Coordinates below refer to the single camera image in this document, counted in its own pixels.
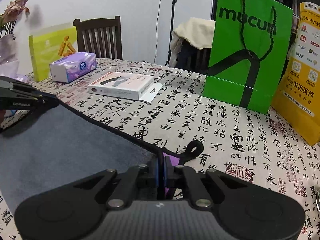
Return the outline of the grey purple microfiber towel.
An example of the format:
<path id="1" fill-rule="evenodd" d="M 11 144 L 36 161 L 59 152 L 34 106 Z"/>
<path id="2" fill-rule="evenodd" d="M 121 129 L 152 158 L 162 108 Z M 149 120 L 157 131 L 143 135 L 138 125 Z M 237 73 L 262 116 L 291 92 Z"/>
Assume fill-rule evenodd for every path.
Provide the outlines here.
<path id="1" fill-rule="evenodd" d="M 36 194 L 108 168 L 125 172 L 155 158 L 63 106 L 34 111 L 1 132 L 1 192 L 14 212 Z"/>

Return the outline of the pink textured vase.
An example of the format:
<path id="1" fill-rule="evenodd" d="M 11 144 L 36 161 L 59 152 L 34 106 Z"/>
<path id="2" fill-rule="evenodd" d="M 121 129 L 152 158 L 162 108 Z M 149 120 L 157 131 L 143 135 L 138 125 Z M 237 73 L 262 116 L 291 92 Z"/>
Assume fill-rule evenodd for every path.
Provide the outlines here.
<path id="1" fill-rule="evenodd" d="M 15 36 L 8 34 L 1 37 L 1 75 L 16 77 L 19 67 Z"/>

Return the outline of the purple tissue pack rear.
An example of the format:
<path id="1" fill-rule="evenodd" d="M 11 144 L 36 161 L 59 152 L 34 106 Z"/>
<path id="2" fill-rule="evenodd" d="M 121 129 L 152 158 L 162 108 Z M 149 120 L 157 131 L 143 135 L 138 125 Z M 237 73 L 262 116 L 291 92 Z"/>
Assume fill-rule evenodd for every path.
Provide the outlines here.
<path id="1" fill-rule="evenodd" d="M 52 80 L 71 83 L 97 68 L 95 53 L 78 52 L 49 65 Z"/>

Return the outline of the yellow-green snack box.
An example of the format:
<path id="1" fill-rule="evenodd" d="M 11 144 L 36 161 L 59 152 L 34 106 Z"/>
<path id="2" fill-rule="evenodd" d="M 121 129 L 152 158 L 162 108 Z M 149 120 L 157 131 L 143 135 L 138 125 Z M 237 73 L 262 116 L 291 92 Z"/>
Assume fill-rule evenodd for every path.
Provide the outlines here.
<path id="1" fill-rule="evenodd" d="M 50 77 L 50 63 L 78 51 L 76 27 L 72 23 L 37 30 L 28 42 L 35 81 Z"/>

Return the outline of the calligraphy print tablecloth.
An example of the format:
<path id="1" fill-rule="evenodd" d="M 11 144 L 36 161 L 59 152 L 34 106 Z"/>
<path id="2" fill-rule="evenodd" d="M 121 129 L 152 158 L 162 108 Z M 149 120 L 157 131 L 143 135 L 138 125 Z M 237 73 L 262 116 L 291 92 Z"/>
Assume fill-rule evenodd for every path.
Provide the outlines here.
<path id="1" fill-rule="evenodd" d="M 63 107 L 107 130 L 181 154 L 192 140 L 203 152 L 188 165 L 202 173 L 213 168 L 285 194 L 306 215 L 300 239 L 319 239 L 319 145 L 309 145 L 273 109 L 250 111 L 202 96 L 205 76 L 149 63 L 99 59 L 95 71 L 69 84 L 52 79 L 34 86 L 56 95 Z M 152 75 L 163 87 L 152 103 L 89 94 L 88 85 L 108 72 Z M 1 132 L 29 115 L 19 111 L 5 119 Z M 20 235 L 1 192 L 1 237 Z"/>

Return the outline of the dried pink roses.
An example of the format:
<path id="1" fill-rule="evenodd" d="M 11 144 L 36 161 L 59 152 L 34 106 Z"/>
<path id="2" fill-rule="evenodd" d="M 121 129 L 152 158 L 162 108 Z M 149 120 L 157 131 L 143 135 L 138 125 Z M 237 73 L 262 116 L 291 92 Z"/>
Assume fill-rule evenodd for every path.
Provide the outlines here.
<path id="1" fill-rule="evenodd" d="M 25 13 L 26 18 L 30 15 L 30 9 L 26 6 L 29 0 L 13 0 L 1 14 L 1 37 L 13 34 L 17 20 L 21 13 Z"/>

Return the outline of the dark wooden chair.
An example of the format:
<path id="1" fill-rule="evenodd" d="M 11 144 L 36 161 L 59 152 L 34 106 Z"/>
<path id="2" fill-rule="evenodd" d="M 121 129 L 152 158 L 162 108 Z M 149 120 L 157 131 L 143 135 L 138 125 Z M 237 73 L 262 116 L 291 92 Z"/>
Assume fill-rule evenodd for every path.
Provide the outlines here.
<path id="1" fill-rule="evenodd" d="M 120 16 L 94 18 L 81 21 L 75 19 L 79 52 L 95 53 L 98 58 L 122 59 Z"/>

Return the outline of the white flat product box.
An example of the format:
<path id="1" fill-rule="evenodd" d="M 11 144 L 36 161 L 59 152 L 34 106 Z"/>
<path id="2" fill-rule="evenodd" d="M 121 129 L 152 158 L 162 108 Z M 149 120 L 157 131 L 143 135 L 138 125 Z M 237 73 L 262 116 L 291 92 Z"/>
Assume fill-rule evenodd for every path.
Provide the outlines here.
<path id="1" fill-rule="evenodd" d="M 89 84 L 88 92 L 151 103 L 162 87 L 151 75 L 108 72 Z"/>

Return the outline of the yellow paper delivery bag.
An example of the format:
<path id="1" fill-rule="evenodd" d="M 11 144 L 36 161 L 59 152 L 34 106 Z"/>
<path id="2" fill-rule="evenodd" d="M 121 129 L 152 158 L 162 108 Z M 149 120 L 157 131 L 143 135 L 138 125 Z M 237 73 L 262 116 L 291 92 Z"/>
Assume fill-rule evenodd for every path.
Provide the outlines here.
<path id="1" fill-rule="evenodd" d="M 297 35 L 272 107 L 309 144 L 319 142 L 319 5 L 300 4 Z"/>

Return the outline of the studio light on stand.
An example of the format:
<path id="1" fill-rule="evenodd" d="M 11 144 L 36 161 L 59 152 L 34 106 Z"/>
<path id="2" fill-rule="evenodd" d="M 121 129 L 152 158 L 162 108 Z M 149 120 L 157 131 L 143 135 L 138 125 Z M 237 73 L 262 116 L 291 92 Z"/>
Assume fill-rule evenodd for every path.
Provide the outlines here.
<path id="1" fill-rule="evenodd" d="M 175 5 L 176 5 L 177 0 L 172 0 L 172 6 L 171 6 L 171 20 L 170 20 L 170 38 L 169 38 L 169 48 L 168 48 L 168 58 L 165 63 L 166 66 L 169 65 L 170 57 L 171 57 L 171 49 L 170 49 L 170 44 L 172 41 L 172 32 L 174 28 L 174 16 L 175 16 Z"/>

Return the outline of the green mucun paper bag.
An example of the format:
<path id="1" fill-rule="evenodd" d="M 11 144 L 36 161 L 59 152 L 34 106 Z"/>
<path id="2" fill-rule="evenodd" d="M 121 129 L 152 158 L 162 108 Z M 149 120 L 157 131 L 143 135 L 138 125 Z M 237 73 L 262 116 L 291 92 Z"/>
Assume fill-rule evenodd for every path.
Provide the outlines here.
<path id="1" fill-rule="evenodd" d="M 275 0 L 217 0 L 203 96 L 266 114 L 289 49 L 293 11 Z"/>

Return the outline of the cream cloth on chair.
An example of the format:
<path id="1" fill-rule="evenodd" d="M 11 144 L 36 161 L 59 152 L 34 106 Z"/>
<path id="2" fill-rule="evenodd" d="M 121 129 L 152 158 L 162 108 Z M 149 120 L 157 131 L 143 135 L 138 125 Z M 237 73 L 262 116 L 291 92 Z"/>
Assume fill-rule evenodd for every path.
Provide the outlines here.
<path id="1" fill-rule="evenodd" d="M 214 20 L 192 17 L 187 22 L 181 23 L 171 32 L 172 40 L 169 46 L 171 51 L 169 67 L 176 67 L 178 63 L 178 54 L 182 50 L 183 41 L 187 41 L 192 47 L 199 51 L 211 49 L 214 30 Z"/>

